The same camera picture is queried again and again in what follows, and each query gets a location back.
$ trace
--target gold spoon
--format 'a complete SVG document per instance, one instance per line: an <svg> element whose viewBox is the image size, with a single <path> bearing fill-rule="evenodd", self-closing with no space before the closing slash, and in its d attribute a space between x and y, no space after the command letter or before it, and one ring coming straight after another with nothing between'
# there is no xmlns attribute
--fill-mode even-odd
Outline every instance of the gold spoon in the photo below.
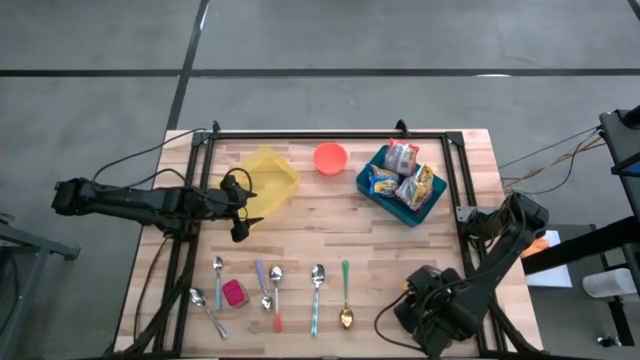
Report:
<svg viewBox="0 0 640 360"><path fill-rule="evenodd" d="M353 325L353 311L349 309L349 262L342 261L342 279L344 282L344 309L340 311L340 324L346 330Z"/></svg>

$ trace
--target gray floor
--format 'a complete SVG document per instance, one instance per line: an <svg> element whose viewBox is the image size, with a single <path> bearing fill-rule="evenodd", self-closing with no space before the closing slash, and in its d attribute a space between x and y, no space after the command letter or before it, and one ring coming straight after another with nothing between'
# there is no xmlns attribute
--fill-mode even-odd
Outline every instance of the gray floor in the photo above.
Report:
<svg viewBox="0 0 640 360"><path fill-rule="evenodd" d="M197 6L4 1L0 69L180 68ZM639 67L639 33L625 0L218 0L194 67ZM49 263L19 358L97 356L111 341L140 227L97 215L56 216L53 185L159 142L176 84L0 78L0 211L13 213L16 226L82 246L77 262ZM214 119L227 129L389 128L402 118L414 128L488 128L498 163L505 163L595 126L601 112L638 105L639 91L637 77L192 79L178 128ZM564 145L503 175L544 165L572 143ZM103 180L141 178L156 161L154 154L123 164ZM570 181L537 200L554 223L604 225L627 216L610 166L605 148L580 155ZM546 189L565 173L566 165L558 166L521 188ZM594 317L551 326L555 305L535 304L547 350L571 355L591 346ZM639 321L638 309L630 312ZM605 313L597 323L607 321ZM633 358L616 349L602 354Z"/></svg>

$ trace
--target red object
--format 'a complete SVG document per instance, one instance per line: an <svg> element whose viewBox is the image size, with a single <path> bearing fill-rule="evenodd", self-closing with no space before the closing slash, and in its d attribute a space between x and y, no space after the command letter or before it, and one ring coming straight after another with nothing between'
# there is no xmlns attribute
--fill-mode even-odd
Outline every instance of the red object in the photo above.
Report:
<svg viewBox="0 0 640 360"><path fill-rule="evenodd" d="M339 173L347 164L347 152L336 143L324 143L313 152L313 165L325 175Z"/></svg>
<svg viewBox="0 0 640 360"><path fill-rule="evenodd" d="M222 293L227 298L229 306L241 307L249 302L249 296L238 280L231 280L222 285Z"/></svg>
<svg viewBox="0 0 640 360"><path fill-rule="evenodd" d="M282 319L280 318L280 310L276 309L276 316L273 318L273 330L282 332Z"/></svg>

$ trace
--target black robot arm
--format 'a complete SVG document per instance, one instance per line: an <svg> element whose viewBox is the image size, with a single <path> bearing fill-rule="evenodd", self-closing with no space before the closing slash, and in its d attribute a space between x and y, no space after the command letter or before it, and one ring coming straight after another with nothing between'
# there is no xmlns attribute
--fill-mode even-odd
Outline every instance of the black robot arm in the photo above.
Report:
<svg viewBox="0 0 640 360"><path fill-rule="evenodd" d="M118 188L76 178L56 184L51 207L66 216L104 214L154 225L168 236L191 236L185 220L232 220L233 241L249 235L249 227L262 218L241 220L238 211L256 194L244 190L233 175L227 174L220 189L201 191L194 187L167 187L153 190Z"/></svg>
<svg viewBox="0 0 640 360"><path fill-rule="evenodd" d="M499 236L478 269L462 279L454 269L424 266L407 278L407 296L394 313L427 355L439 357L453 340L469 339L480 330L491 294L522 251L544 235L548 218L545 208L520 194L509 196L491 214L474 210L462 224L464 235L480 241ZM497 315L517 349L536 351L501 310Z"/></svg>

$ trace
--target teal tray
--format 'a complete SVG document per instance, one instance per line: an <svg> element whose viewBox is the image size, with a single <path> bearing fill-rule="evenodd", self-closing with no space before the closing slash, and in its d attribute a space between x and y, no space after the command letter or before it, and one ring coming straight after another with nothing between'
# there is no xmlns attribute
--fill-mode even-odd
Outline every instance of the teal tray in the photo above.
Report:
<svg viewBox="0 0 640 360"><path fill-rule="evenodd" d="M380 151L369 161L370 164L373 164L378 167L384 167L384 154L387 152L388 145L384 145ZM416 171L420 168L420 165L416 164ZM431 198L427 200L419 211L413 211L409 209L407 205L405 205L402 201L395 198L388 198L383 196L371 195L369 194L369 187L371 186L371 181L369 180L369 169L368 166L365 166L364 169L358 174L356 178L356 184L358 185L358 191L360 191L364 196L373 200L376 204L382 206L385 210L390 212L393 216L397 217L403 223L414 227L416 225L421 224L424 219L427 217L433 205L436 204L444 190L447 188L447 183L444 182L438 176L434 176L433 179L433 194Z"/></svg>

